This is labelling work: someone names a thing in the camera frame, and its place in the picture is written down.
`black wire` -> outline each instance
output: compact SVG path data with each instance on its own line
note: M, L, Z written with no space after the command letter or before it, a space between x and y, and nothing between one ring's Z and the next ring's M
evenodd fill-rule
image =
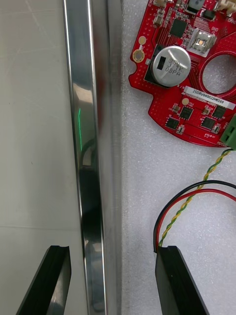
M158 227L158 224L163 216L163 214L165 213L166 209L176 200L178 199L180 196L182 196L184 193L186 193L187 191L201 186L201 185L208 185L208 184L220 184L220 185L224 185L224 186L228 186L228 187L232 187L234 189L236 189L236 185L231 184L231 183L227 183L224 181L215 181L215 180L210 180L210 181L201 181L198 183L194 183L188 187L186 187L185 189L183 189L181 192L179 192L177 195L175 195L166 205L165 207L162 209L161 213L159 214L156 223L155 223L155 227L154 227L154 231L153 231L153 247L154 247L154 252L156 252L156 229Z

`wire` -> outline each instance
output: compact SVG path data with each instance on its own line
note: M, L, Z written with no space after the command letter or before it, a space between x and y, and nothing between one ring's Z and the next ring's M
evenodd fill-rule
M231 183L227 183L227 182L223 182L223 181L217 181L217 180L209 180L209 181L201 181L198 183L194 183L188 187L186 187L185 189L183 189L182 191L180 191L178 194L176 194L167 204L166 206L162 209L161 213L159 214L157 221L155 223L155 227L154 227L154 232L153 232L153 247L154 247L154 251L156 252L156 248L158 246L156 246L156 229L157 226L159 225L159 222L163 216L163 214L165 213L165 210L176 200L178 199L180 196L182 196L184 193L186 193L187 191L201 186L201 185L209 185L209 184L220 184L220 185L224 185L224 186L228 186L228 187L232 187L234 189L236 189L236 185L231 184Z
M217 166L221 163L223 158L225 156L227 156L232 150L233 149L227 149L227 150L222 152L221 156L219 156L218 159L215 161L215 163L212 166L210 166L209 169L207 170L206 174L203 177L204 181L206 181L208 179L210 173L212 173L217 168ZM203 186L204 185L198 186L196 190L202 189ZM177 218L181 215L182 211L187 208L187 205L193 199L193 197L194 197L194 195L188 197L188 199L181 205L180 209L176 212L176 215L171 219L171 222L167 225L165 231L162 234L161 240L159 242L159 246L162 246L163 241L164 241L168 231L172 228L172 225L175 223Z
M224 191L221 191L221 190L218 190L218 189L201 189L201 190L198 190L198 191L191 191L189 193L186 193L182 196L180 196L179 198L177 198L166 210L165 210L165 213L162 215L161 217L161 220L158 224L158 227L156 229L156 246L158 245L158 241L159 241L159 233L160 233L160 229L161 229L161 224L167 214L167 212L179 201L181 201L182 199L184 198L187 198L187 197L190 197L192 196L193 194L199 194L199 193L203 193L203 192L214 192L214 193L218 193L218 194L221 194L221 195L224 195L230 199L232 199L233 201L236 202L236 197L230 195L229 193L227 192L224 192Z

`shiny metal bar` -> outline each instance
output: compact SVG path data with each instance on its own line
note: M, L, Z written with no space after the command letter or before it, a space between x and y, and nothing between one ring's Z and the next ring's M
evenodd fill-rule
M88 314L121 312L120 0L63 0Z

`green laser line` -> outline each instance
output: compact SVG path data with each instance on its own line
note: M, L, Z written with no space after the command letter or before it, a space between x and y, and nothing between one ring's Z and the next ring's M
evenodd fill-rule
M80 112L81 112L81 108L79 109L78 121L79 121L79 133L80 133L80 150L82 151L82 137L81 137Z

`twisted yellow-green wire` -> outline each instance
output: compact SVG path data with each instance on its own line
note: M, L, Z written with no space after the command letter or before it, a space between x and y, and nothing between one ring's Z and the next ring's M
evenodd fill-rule
M203 177L204 181L208 180L208 177L210 175L210 173L214 172L214 170L217 168L217 166L221 163L222 159L227 156L230 151L232 151L232 149L227 149L224 152L222 152L221 156L219 156L219 158L215 161L215 163L209 167L209 169L207 170L206 174ZM196 190L202 189L204 187L204 185L200 185L197 187ZM159 246L162 246L164 238L166 237L168 231L172 228L172 225L175 223L175 221L177 220L177 218L181 215L181 212L186 209L188 203L193 199L195 195L192 195L190 197L188 197L186 199L186 201L182 204L182 206L180 207L180 209L176 212L176 215L171 219L171 222L167 225L166 230L163 232L161 240L159 242Z

